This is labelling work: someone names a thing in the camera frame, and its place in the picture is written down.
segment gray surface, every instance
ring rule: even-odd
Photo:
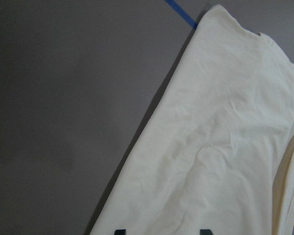
[[[294,63],[294,0],[177,2]],[[89,232],[191,35],[162,0],[0,1],[0,234]]]

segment cream fabric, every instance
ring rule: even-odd
[[[91,234],[291,235],[293,225],[294,64],[214,6]]]

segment folded shirt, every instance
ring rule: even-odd
[[[216,5],[91,234],[291,235],[293,225],[294,64]]]

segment white t-shirt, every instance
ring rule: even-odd
[[[91,234],[291,235],[293,225],[294,64],[214,6]]]

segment blue tape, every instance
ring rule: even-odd
[[[197,28],[197,23],[190,17],[174,0],[166,0],[174,11],[176,11],[193,29]]]

